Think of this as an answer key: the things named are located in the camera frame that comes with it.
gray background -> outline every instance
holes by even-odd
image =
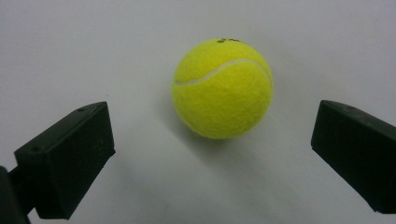
[[[33,223],[394,223],[310,146],[322,99],[396,124],[396,2],[1,1],[0,164],[72,110],[110,109],[117,154],[75,214]],[[170,86],[213,37],[271,65],[264,120],[229,141],[191,133]]]

black block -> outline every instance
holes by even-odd
[[[396,213],[396,128],[357,108],[322,101],[312,148],[370,206]]]
[[[32,179],[41,218],[69,219],[114,153],[106,102],[87,105],[18,149],[16,173]]]

curved white line on ball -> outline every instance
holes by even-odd
[[[176,81],[175,84],[178,86],[187,86],[187,85],[191,85],[191,84],[196,84],[196,83],[200,83],[203,81],[206,81],[207,79],[210,79],[211,77],[213,77],[215,74],[217,74],[219,71],[223,70],[225,67],[234,65],[236,63],[254,63],[255,65],[257,65],[258,67],[260,67],[260,69],[264,72],[264,74],[267,76],[270,84],[271,84],[271,88],[273,86],[272,83],[272,79],[270,78],[270,75],[268,74],[268,72],[262,67],[261,64],[251,60],[251,59],[236,59],[236,60],[231,60],[228,61],[227,63],[222,64],[220,67],[218,67],[217,69],[209,72],[208,74],[206,74],[203,77],[197,78],[197,79],[192,79],[186,82],[178,82]]]

tennis ball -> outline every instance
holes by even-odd
[[[178,64],[172,85],[180,118],[212,139],[249,131],[262,119],[272,95],[268,63],[235,39],[211,39],[193,48]]]

fuzzy yellow felt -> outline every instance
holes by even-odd
[[[173,103],[201,136],[225,139],[246,133],[261,119],[273,94],[271,69],[254,48],[235,39],[211,39],[180,61]]]

